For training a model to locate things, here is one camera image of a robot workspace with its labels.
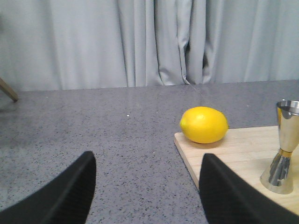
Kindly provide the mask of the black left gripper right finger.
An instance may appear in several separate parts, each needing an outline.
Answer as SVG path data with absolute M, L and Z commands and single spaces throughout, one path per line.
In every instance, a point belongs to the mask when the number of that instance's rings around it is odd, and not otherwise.
M 210 224 L 297 224 L 298 215 L 246 183 L 214 154 L 204 154 L 199 195 Z

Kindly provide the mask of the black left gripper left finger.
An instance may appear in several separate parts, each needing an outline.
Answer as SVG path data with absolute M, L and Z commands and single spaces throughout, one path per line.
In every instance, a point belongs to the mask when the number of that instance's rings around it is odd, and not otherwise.
M 84 224 L 93 201 L 96 160 L 86 151 L 37 192 L 1 211 L 2 224 Z

